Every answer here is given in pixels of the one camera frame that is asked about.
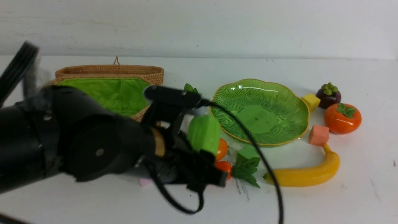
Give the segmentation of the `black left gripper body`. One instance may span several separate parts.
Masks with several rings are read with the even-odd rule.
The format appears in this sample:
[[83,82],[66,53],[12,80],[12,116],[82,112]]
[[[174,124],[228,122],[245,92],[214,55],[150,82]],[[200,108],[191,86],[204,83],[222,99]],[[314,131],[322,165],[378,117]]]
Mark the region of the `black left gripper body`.
[[145,135],[137,158],[138,178],[187,185],[186,157],[195,152],[187,138],[194,117],[187,114],[190,110],[160,103],[149,106],[140,123]]

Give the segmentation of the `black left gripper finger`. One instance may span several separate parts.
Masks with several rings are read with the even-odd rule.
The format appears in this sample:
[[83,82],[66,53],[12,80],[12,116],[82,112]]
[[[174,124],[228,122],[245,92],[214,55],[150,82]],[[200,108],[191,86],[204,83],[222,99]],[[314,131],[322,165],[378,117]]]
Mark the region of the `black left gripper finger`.
[[215,166],[215,155],[200,150],[186,157],[187,188],[194,192],[203,192],[207,185],[224,188],[227,184],[228,173]]

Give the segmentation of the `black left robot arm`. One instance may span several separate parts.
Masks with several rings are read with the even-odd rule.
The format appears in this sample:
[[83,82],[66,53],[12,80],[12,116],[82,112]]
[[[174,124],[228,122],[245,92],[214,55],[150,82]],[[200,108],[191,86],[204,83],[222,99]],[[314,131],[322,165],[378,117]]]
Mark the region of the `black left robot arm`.
[[70,86],[36,87],[39,48],[24,42],[1,75],[1,192],[65,173],[77,182],[128,173],[162,187],[224,187],[215,154],[194,149],[180,126],[200,95],[166,86],[143,91],[138,122]]

